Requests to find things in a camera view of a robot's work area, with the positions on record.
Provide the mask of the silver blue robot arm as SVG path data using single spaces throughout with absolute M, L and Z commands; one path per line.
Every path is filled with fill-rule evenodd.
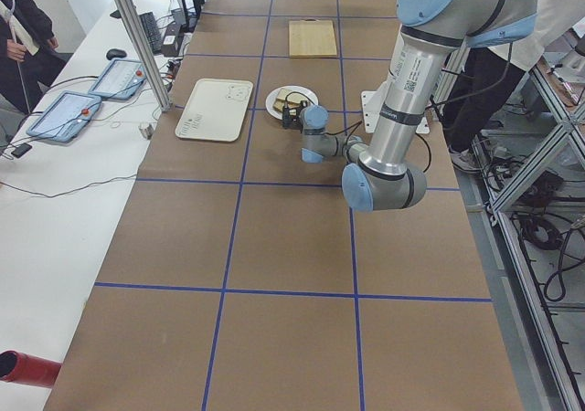
M 398 0 L 397 15 L 401 41 L 378 89 L 378 120 L 369 143 L 327 133 L 327 110 L 308 100 L 282 109 L 283 128 L 303 136 L 304 162 L 346 158 L 343 195 L 360 212 L 408 208 L 424 197 L 425 174 L 405 156 L 445 59 L 461 45 L 495 46 L 527 37 L 536 23 L 537 0 Z

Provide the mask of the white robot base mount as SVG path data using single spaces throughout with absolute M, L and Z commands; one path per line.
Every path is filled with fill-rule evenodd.
M 387 119 L 397 119 L 399 124 L 409 125 L 407 121 L 408 115 L 401 111 L 386 108 L 383 100 L 378 97 L 377 91 L 362 91 L 360 99 L 366 133 L 373 133 L 376 130 L 379 114 L 382 114 Z

